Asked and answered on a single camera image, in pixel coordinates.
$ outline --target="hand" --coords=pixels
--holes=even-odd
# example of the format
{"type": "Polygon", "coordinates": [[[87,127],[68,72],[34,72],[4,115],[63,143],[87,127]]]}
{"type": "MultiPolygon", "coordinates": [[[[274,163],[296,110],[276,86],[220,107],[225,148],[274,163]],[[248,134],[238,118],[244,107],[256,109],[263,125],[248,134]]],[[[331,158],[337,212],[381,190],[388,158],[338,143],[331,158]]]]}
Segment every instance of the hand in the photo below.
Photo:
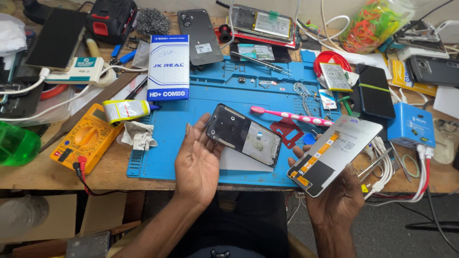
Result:
{"type": "Polygon", "coordinates": [[[194,126],[186,124],[185,138],[175,159],[177,186],[174,197],[206,208],[217,190],[220,155],[224,145],[206,135],[205,125],[210,114],[205,113],[194,126]]]}
{"type": "MultiPolygon", "coordinates": [[[[301,150],[295,146],[293,153],[300,158],[310,148],[310,145],[305,145],[301,150]]],[[[293,166],[295,162],[293,158],[288,158],[289,166],[293,166]]],[[[326,229],[350,229],[352,221],[365,204],[362,188],[351,163],[318,197],[312,198],[305,194],[305,198],[313,225],[326,229]]]]}

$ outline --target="floor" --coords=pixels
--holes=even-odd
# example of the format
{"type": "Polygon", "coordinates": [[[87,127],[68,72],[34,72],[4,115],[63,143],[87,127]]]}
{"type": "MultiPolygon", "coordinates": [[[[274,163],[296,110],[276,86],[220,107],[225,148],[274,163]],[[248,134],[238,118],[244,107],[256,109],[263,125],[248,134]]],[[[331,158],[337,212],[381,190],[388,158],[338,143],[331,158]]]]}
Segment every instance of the floor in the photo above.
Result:
{"type": "MultiPolygon", "coordinates": [[[[143,219],[158,213],[170,200],[173,192],[148,191],[143,219]]],[[[235,200],[237,192],[219,191],[222,199],[235,200]]],[[[433,198],[436,215],[441,221],[459,220],[459,194],[433,198]]],[[[289,198],[287,216],[298,207],[297,198],[289,198]]],[[[405,204],[428,217],[431,212],[427,198],[419,203],[405,204]]],[[[408,230],[410,223],[427,222],[427,219],[391,203],[380,207],[364,206],[353,223],[352,236],[359,257],[374,258],[431,258],[459,257],[447,245],[438,232],[408,230]]],[[[307,247],[317,253],[314,235],[307,209],[300,206],[288,225],[288,230],[307,247]]],[[[459,247],[459,234],[445,233],[447,238],[459,247]]]]}

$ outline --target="smartphone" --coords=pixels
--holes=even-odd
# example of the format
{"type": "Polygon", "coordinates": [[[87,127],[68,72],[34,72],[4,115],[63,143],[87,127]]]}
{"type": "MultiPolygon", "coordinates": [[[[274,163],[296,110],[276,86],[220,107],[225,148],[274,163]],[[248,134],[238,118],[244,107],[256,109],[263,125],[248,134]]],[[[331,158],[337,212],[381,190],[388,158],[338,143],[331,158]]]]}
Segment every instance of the smartphone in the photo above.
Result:
{"type": "Polygon", "coordinates": [[[459,86],[459,61],[428,56],[412,56],[406,61],[414,81],[442,86],[459,86]]]}
{"type": "Polygon", "coordinates": [[[217,105],[206,134],[265,165],[276,166],[282,137],[224,104],[217,105]]]}
{"type": "Polygon", "coordinates": [[[389,84],[382,68],[358,64],[358,85],[362,111],[366,114],[392,119],[395,118],[389,84]]]}
{"type": "Polygon", "coordinates": [[[286,42],[293,40],[293,19],[285,15],[276,17],[263,11],[235,4],[231,12],[233,29],[251,34],[278,39],[286,42]]]}
{"type": "Polygon", "coordinates": [[[53,8],[26,60],[26,65],[66,72],[83,38],[86,16],[81,11],[53,8]]]}
{"type": "Polygon", "coordinates": [[[205,9],[179,11],[177,17],[182,34],[190,36],[190,61],[193,65],[223,61],[217,36],[205,9]]]}

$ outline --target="digital multimeter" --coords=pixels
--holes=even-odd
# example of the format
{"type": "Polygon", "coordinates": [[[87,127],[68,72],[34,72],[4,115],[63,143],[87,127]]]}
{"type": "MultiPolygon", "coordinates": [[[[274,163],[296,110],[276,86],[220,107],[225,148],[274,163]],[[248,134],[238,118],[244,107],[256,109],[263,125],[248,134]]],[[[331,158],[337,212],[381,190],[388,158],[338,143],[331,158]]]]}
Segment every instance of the digital multimeter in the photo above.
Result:
{"type": "Polygon", "coordinates": [[[123,125],[110,125],[104,108],[94,104],[67,134],[50,158],[73,170],[79,156],[85,156],[84,174],[89,174],[107,148],[123,129],[123,125]]]}

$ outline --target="green plastic bottle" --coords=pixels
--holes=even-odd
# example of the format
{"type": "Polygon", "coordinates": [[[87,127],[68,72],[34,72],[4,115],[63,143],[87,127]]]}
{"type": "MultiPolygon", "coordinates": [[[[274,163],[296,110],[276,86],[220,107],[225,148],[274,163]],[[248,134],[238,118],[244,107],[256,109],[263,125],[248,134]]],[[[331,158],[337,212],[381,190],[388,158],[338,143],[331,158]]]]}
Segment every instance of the green plastic bottle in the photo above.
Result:
{"type": "Polygon", "coordinates": [[[40,151],[38,134],[0,121],[0,165],[22,166],[40,151]]]}

